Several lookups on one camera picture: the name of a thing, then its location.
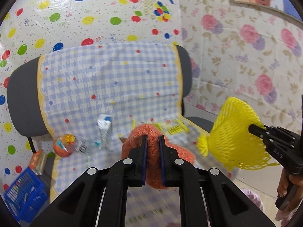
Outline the yellow foam fruit net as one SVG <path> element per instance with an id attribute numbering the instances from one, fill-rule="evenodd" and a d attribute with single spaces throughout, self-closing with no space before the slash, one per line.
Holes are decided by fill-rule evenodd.
<path id="1" fill-rule="evenodd" d="M 256 171 L 277 166 L 277 162 L 271 161 L 261 138 L 249 132 L 252 124 L 265 129 L 251 106 L 229 97 L 222 105 L 210 134 L 202 134 L 198 138 L 197 148 L 204 157 L 211 153 L 229 171 L 233 168 Z"/>

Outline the orange snack packet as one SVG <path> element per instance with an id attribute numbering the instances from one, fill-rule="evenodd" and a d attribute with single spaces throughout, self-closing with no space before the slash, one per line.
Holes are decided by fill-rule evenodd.
<path id="1" fill-rule="evenodd" d="M 85 153 L 87 150 L 85 140 L 72 134 L 65 134 L 57 138 L 52 146 L 55 154 L 61 158 L 68 157 L 74 152 Z"/>

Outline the yellow plastic strip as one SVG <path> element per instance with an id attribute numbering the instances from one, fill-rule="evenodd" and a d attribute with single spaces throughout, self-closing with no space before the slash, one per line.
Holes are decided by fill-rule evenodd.
<path id="1" fill-rule="evenodd" d="M 133 130 L 136 127 L 137 127 L 137 121 L 135 119 L 133 119 L 131 122 L 131 129 Z"/>

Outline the small orange box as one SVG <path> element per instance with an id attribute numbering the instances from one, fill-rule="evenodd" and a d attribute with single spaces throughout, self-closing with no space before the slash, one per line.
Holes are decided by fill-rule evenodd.
<path id="1" fill-rule="evenodd" d="M 41 176 L 44 173 L 44 168 L 47 161 L 47 154 L 43 149 L 39 149 L 35 152 L 29 162 L 29 168 L 33 171 L 33 173 L 37 176 Z"/>

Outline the blue checkered plastic cloth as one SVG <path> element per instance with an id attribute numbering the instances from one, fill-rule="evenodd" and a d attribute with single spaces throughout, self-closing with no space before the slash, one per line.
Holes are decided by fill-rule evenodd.
<path id="1" fill-rule="evenodd" d="M 182 69 L 176 46 L 160 42 L 104 43 L 62 49 L 38 60 L 38 101 L 44 124 L 53 138 L 72 134 L 87 142 L 86 155 L 59 160 L 53 172 L 56 196 L 90 167 L 108 168 L 121 158 L 121 137 L 131 132 L 133 119 L 153 124 L 180 119 L 188 133 L 168 135 L 174 144 L 194 153 L 197 167 L 227 170 L 213 156 L 202 157 L 197 138 L 206 132 L 182 116 Z M 111 115 L 108 149 L 101 145 L 100 114 Z"/>

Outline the pink fluffy blanket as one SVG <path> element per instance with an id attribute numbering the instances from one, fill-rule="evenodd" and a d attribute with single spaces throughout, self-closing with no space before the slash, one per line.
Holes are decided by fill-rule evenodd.
<path id="1" fill-rule="evenodd" d="M 263 201 L 258 194 L 251 189 L 242 188 L 241 190 L 261 211 L 264 211 Z"/>

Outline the grey office chair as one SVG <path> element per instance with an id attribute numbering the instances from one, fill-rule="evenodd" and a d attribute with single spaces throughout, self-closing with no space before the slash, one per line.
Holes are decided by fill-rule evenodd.
<path id="1" fill-rule="evenodd" d="M 182 69 L 182 97 L 185 97 L 192 87 L 191 61 L 188 52 L 183 47 L 176 47 Z M 39 58 L 35 58 L 13 71 L 7 85 L 7 104 L 13 126 L 17 132 L 27 138 L 32 153 L 36 152 L 32 137 L 49 133 L 38 103 L 38 60 Z M 214 122 L 200 117 L 188 117 L 187 119 L 206 132 L 210 132 L 214 124 Z"/>

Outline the orange knitted cloth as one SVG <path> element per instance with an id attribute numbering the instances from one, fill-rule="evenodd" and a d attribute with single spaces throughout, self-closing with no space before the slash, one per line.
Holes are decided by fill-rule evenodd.
<path id="1" fill-rule="evenodd" d="M 161 170 L 160 170 L 160 151 L 158 146 L 158 137 L 161 133 L 152 124 L 142 124 L 134 128 L 129 137 L 121 137 L 122 145 L 121 158 L 128 157 L 131 149 L 139 147 L 142 144 L 143 135 L 147 136 L 147 172 L 146 182 L 150 187 L 161 190 L 164 186 L 161 182 Z"/>

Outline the blue plastic basket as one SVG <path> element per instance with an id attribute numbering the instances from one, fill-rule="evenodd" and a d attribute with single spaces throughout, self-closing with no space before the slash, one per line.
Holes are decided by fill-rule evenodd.
<path id="1" fill-rule="evenodd" d="M 46 202 L 44 183 L 27 167 L 4 193 L 4 202 L 16 221 L 30 223 Z"/>

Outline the small milk carton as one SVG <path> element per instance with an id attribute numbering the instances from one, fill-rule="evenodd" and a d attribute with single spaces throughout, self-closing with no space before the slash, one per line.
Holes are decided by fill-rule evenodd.
<path id="1" fill-rule="evenodd" d="M 100 114 L 97 120 L 97 126 L 100 130 L 101 145 L 108 149 L 110 144 L 110 134 L 112 130 L 111 115 Z"/>

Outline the yellow barcode wrapper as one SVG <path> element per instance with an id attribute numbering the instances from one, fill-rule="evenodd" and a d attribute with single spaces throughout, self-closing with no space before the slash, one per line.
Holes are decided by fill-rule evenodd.
<path id="1" fill-rule="evenodd" d="M 166 135 L 175 135 L 178 133 L 188 133 L 189 128 L 180 119 L 166 119 L 159 122 L 154 122 L 153 125 Z"/>

